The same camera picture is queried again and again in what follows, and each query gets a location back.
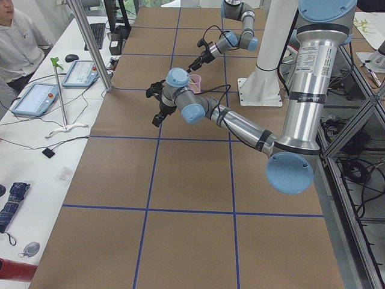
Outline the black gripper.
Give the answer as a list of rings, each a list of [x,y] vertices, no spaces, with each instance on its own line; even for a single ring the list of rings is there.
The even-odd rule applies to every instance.
[[[160,126],[167,116],[172,115],[176,111],[176,106],[169,106],[162,101],[159,103],[159,113],[153,117],[152,124]]]
[[[203,51],[198,59],[195,59],[192,64],[188,66],[187,72],[197,71],[204,63],[208,64],[213,61],[215,57],[210,51]]]

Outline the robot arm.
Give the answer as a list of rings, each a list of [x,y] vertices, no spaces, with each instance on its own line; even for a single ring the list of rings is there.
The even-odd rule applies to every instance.
[[[203,36],[197,42],[197,46],[199,48],[203,46],[205,50],[188,66],[187,72],[197,71],[203,64],[210,63],[229,50],[245,49],[254,51],[257,48],[258,39],[254,36],[256,13],[249,4],[242,1],[223,1],[221,16],[226,19],[240,21],[242,31],[234,33],[231,30],[220,30],[218,40],[210,43]]]
[[[297,194],[313,181],[319,146],[316,133],[327,99],[334,59],[339,46],[351,40],[356,1],[271,1],[263,38],[254,36],[254,10],[242,1],[224,1],[222,16],[242,23],[239,34],[224,31],[217,42],[199,41],[205,50],[187,69],[173,68],[153,83],[147,97],[159,102],[153,124],[159,126],[175,111],[187,123],[203,118],[226,128],[247,146],[268,157],[265,174],[278,191]],[[256,69],[238,81],[243,106],[279,107],[279,65],[288,41],[295,37],[299,50],[289,73],[288,107],[280,135],[261,128],[214,98],[195,94],[190,72],[224,55],[229,49],[259,50]]]

